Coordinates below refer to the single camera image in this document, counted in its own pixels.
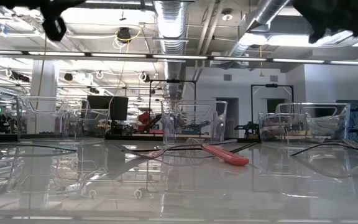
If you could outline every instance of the clear plastic bin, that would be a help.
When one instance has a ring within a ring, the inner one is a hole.
[[[227,102],[167,100],[161,104],[165,145],[185,144],[189,138],[223,141]]]
[[[70,116],[70,135],[75,138],[103,138],[108,128],[108,110],[92,110],[86,102],[84,109],[72,109]]]
[[[68,103],[46,96],[17,97],[17,135],[44,134],[51,138],[68,137]]]
[[[284,103],[275,114],[259,114],[262,141],[322,142],[347,138],[350,105],[346,103]]]

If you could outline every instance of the silver duct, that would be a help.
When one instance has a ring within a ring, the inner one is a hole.
[[[179,1],[155,1],[155,12],[158,15],[157,24],[159,36],[163,38],[182,39],[185,38],[186,31],[186,15],[188,3]],[[181,41],[160,41],[163,54],[185,53],[185,42]],[[185,77],[181,75],[181,62],[164,62],[165,79],[181,79]],[[168,94],[171,97],[178,97],[177,86],[169,85]]]
[[[248,26],[245,34],[226,55],[241,57],[249,47],[247,43],[250,42],[248,40],[250,36],[247,35],[247,31],[271,22],[290,1],[291,0],[261,0],[257,10],[254,12],[254,18],[250,23],[247,22]]]

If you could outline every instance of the white wall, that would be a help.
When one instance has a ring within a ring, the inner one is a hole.
[[[186,79],[191,80],[194,68],[186,68]],[[224,74],[231,74],[232,81],[223,81]],[[263,69],[264,77],[260,77],[260,70],[252,72],[247,69],[205,68],[197,83],[197,100],[215,100],[216,98],[239,99],[239,124],[247,124],[251,120],[250,85],[270,83],[270,75],[278,75],[278,84],[285,84],[285,74],[279,69]],[[184,89],[183,99],[193,100],[194,91],[187,85]],[[282,88],[262,87],[254,95],[254,122],[257,122],[259,112],[267,112],[268,98],[285,98],[291,102],[291,96]]]
[[[296,102],[358,100],[358,66],[302,65],[288,72],[286,81],[294,85]]]
[[[285,81],[288,85],[293,85],[294,101],[306,102],[305,66],[300,65],[286,73]]]

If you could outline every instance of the red handle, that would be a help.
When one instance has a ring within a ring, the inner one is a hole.
[[[245,166],[249,163],[249,160],[243,156],[227,152],[223,149],[220,149],[216,146],[203,144],[201,146],[204,151],[211,153],[212,155],[223,159],[225,162],[235,165],[235,166]]]

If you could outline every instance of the tabletop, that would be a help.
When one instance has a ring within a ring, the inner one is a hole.
[[[148,160],[100,139],[47,144],[77,151],[0,146],[0,223],[358,223],[358,152],[340,147],[256,144],[236,167],[201,150]]]

